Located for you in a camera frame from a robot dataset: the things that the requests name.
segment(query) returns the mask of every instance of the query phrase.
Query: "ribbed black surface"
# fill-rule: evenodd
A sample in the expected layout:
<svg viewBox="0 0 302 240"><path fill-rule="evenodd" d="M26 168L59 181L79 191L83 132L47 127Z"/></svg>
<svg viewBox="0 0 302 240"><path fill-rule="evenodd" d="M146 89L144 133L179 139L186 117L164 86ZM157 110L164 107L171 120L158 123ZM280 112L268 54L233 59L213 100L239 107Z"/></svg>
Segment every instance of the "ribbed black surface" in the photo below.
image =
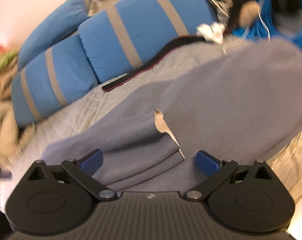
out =
<svg viewBox="0 0 302 240"><path fill-rule="evenodd" d="M200 203L187 202L176 192L125 192L100 204L77 229L58 236L32 237L15 233L10 240L291 240L286 233L244 236L216 223Z"/></svg>

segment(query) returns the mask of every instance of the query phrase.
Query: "bed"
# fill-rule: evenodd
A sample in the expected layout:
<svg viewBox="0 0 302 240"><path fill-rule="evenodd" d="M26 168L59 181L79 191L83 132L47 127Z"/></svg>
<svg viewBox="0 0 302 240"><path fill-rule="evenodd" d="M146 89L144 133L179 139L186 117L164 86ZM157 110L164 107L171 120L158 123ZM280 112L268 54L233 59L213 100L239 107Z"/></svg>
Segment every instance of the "bed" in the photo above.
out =
<svg viewBox="0 0 302 240"><path fill-rule="evenodd" d="M226 42L234 39L230 36ZM249 45L249 41L244 41L232 50ZM171 52L153 69L139 74L122 86L104 93L101 89L104 84L101 84L85 97L38 123L30 143L11 170L13 179L0 181L0 211L5 212L5 203L12 190L31 163L41 159L48 145L85 131L138 87L154 81L174 79L198 67L200 63L221 57L222 53L221 45L203 42L187 45ZM294 138L291 147L280 151L268 163L297 201L302 196L302 143L297 144L294 140L299 141Z"/></svg>

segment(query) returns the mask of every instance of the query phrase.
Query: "gray fleece blanket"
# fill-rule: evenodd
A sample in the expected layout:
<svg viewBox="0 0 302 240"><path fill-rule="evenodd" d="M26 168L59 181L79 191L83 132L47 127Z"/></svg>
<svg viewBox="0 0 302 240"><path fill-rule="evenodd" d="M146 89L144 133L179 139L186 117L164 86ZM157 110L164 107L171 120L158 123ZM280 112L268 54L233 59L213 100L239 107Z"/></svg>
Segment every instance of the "gray fleece blanket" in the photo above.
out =
<svg viewBox="0 0 302 240"><path fill-rule="evenodd" d="M179 146L156 128L155 109ZM205 178L194 163L198 150L251 164L301 129L302 53L274 39L140 87L86 132L49 146L43 159L58 164L100 148L104 164L93 177L113 190L185 192Z"/></svg>

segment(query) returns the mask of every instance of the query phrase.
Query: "black strap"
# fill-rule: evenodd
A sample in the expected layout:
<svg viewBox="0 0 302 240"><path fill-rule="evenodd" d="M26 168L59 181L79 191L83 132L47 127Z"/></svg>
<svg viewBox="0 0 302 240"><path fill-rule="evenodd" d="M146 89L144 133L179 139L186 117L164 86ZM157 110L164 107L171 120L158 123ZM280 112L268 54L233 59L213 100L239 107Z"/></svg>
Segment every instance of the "black strap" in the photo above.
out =
<svg viewBox="0 0 302 240"><path fill-rule="evenodd" d="M191 44L194 42L206 42L206 40L203 37L198 37L198 36L185 36L185 37L178 37L175 38L174 40L170 41L167 45L165 45L151 60L149 60L145 65L142 67L135 69L131 71L130 73L126 74L125 76L118 78L117 80L112 81L111 83L104 85L102 87L102 90L104 92L109 92L112 89L115 89L116 87L121 86L122 84L126 83L130 79L134 78L141 72L145 72L151 68L155 64L157 64L161 59L168 54L170 51L177 49L181 46Z"/></svg>

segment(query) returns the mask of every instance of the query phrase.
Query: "gray strap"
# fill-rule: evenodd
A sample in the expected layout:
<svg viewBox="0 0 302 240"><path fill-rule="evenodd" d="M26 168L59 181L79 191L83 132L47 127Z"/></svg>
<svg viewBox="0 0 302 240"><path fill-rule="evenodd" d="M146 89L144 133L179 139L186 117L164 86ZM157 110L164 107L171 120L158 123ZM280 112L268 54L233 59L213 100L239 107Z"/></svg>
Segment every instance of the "gray strap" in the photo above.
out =
<svg viewBox="0 0 302 240"><path fill-rule="evenodd" d="M27 84L26 68L22 69L22 71L20 73L20 78L21 78L23 94L24 94L24 97L26 98L29 109L37 120L41 120L42 116L40 115L38 109L36 109L36 107L35 107L35 104L33 102L33 99L32 99L28 84Z"/></svg>
<svg viewBox="0 0 302 240"><path fill-rule="evenodd" d="M122 46L122 49L129 60L131 66L134 69L137 69L143 65L139 54L137 53L130 37L127 32L127 29L124 26L124 23L115 7L114 4L106 8L107 15L111 22L111 25L115 31L116 36Z"/></svg>
<svg viewBox="0 0 302 240"><path fill-rule="evenodd" d="M67 106L68 102L63 96L63 93L60 89L59 82L57 79L57 75L54 70L53 56L52 56L52 47L47 49L45 52L45 60L47 63L47 70L49 75L49 80L51 83L51 87L53 89L54 95L62 106Z"/></svg>
<svg viewBox="0 0 302 240"><path fill-rule="evenodd" d="M157 0L157 1L162 7L162 9L165 11L178 36L188 36L189 33L187 31L186 26L184 25L180 15L176 11L170 0Z"/></svg>

